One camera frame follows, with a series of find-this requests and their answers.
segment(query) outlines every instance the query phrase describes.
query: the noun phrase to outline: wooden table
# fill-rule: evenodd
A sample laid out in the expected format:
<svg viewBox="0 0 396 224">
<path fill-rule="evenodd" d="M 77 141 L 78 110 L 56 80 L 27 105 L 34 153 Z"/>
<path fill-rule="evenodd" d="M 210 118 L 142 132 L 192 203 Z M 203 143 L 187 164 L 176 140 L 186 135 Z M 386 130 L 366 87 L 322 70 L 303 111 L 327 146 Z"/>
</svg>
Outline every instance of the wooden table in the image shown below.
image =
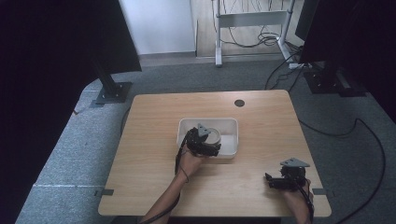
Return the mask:
<svg viewBox="0 0 396 224">
<path fill-rule="evenodd" d="M 245 105 L 238 107 L 236 100 Z M 134 98 L 111 167 L 99 213 L 143 216 L 174 176 L 178 124 L 184 118 L 234 118 L 239 146 L 231 160 L 210 159 L 181 192 L 172 216 L 291 216 L 264 173 L 280 177 L 289 158 L 309 163 L 306 177 L 322 189 L 316 166 L 286 91 L 225 91 L 138 95 Z M 327 217 L 325 195 L 315 195 L 315 217 Z"/>
</svg>

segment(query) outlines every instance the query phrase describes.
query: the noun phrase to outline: gray carpet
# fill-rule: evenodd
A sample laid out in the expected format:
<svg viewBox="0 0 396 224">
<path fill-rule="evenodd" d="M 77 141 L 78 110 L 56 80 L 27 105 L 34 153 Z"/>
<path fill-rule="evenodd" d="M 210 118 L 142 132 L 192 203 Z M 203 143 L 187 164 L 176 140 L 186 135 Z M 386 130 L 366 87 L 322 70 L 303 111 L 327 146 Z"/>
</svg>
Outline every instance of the gray carpet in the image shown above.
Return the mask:
<svg viewBox="0 0 396 224">
<path fill-rule="evenodd" d="M 33 185 L 19 215 L 18 223 L 110 223 L 101 217 L 97 190 L 104 188 L 120 141 L 122 117 L 137 94 L 195 91 L 263 90 L 264 83 L 281 61 L 193 63 L 144 67 L 143 72 L 113 75 L 116 81 L 134 85 L 125 104 L 90 108 L 102 87 L 96 80 L 83 91 L 57 146 Z M 276 72 L 286 74 L 287 66 Z M 288 90 L 298 72 L 279 82 L 277 89 Z M 396 125 L 376 100 L 367 97 L 342 98 L 337 94 L 311 94 L 300 75 L 290 92 L 297 116 L 327 133 L 346 133 L 355 118 L 364 122 L 381 141 L 386 158 L 385 176 L 370 203 L 346 223 L 394 223 L 396 213 Z M 315 223 L 335 223 L 364 203 L 381 175 L 381 149 L 361 123 L 344 137 L 316 133 L 302 125 L 304 136 L 328 191 L 332 215 Z M 290 217 L 282 223 L 293 223 Z"/>
</svg>

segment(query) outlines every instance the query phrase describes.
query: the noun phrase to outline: human arm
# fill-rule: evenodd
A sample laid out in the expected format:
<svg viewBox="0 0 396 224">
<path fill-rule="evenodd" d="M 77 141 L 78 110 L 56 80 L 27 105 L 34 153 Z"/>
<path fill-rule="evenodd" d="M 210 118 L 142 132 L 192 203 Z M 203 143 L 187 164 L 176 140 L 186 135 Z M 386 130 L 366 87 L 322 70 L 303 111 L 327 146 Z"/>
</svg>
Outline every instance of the human arm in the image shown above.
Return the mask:
<svg viewBox="0 0 396 224">
<path fill-rule="evenodd" d="M 306 184 L 303 186 L 303 190 L 309 195 L 309 199 L 312 202 L 314 195 L 309 192 L 309 185 L 311 181 L 306 179 Z M 293 213 L 298 224 L 311 224 L 310 213 L 306 204 L 303 194 L 299 190 L 280 190 L 283 198 L 290 211 Z"/>
<path fill-rule="evenodd" d="M 187 148 L 187 145 L 185 145 L 183 147 L 183 153 L 180 158 L 180 164 L 177 169 L 177 174 L 175 175 L 165 192 L 148 210 L 146 215 L 142 218 L 141 222 L 157 216 L 158 214 L 169 208 L 177 199 L 179 193 L 183 189 L 186 182 L 188 182 L 190 176 L 195 174 L 195 172 L 199 169 L 204 160 L 205 157 L 193 156 L 190 150 Z M 170 212 L 152 223 L 167 223 L 169 216 Z"/>
</svg>

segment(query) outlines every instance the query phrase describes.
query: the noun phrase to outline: white container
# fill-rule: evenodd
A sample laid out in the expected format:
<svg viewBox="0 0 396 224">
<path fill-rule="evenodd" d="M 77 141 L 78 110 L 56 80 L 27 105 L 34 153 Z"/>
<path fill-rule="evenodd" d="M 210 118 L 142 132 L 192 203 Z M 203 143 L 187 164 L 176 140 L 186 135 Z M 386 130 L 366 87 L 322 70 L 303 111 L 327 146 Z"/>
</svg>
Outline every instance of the white container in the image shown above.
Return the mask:
<svg viewBox="0 0 396 224">
<path fill-rule="evenodd" d="M 220 132 L 221 148 L 217 157 L 213 159 L 232 159 L 238 150 L 238 121 L 231 118 L 186 118 L 182 119 L 178 125 L 177 145 L 180 147 L 186 133 L 193 127 L 197 128 L 198 123 L 207 129 L 214 128 Z"/>
</svg>

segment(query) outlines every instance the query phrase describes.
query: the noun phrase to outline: white wall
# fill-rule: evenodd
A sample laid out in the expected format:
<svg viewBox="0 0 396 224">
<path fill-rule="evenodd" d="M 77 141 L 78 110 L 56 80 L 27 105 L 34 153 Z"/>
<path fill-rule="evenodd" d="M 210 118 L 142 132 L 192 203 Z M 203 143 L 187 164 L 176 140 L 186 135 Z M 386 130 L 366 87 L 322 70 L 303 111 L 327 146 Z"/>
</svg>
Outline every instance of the white wall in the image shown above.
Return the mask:
<svg viewBox="0 0 396 224">
<path fill-rule="evenodd" d="M 195 51 L 190 0 L 120 0 L 137 54 Z"/>
</svg>

